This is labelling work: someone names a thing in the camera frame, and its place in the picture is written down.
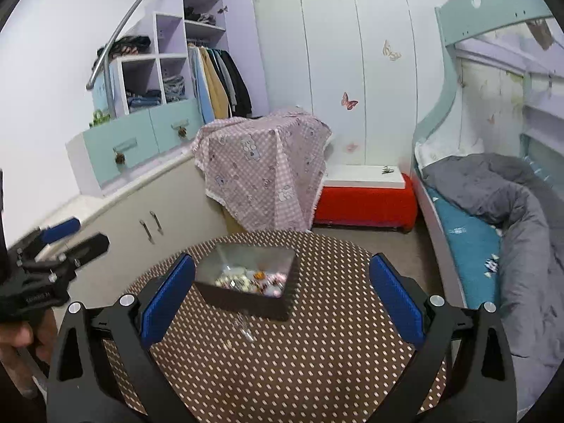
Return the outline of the person's left hand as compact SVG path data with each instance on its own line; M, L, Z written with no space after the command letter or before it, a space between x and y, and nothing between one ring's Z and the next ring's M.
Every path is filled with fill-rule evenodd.
M28 322L16 324L2 324L1 329L1 362L6 368L16 369L23 365L16 349L27 348L35 342L35 355L46 364L51 363L57 326L55 315L51 308L47 309L38 327L31 327Z

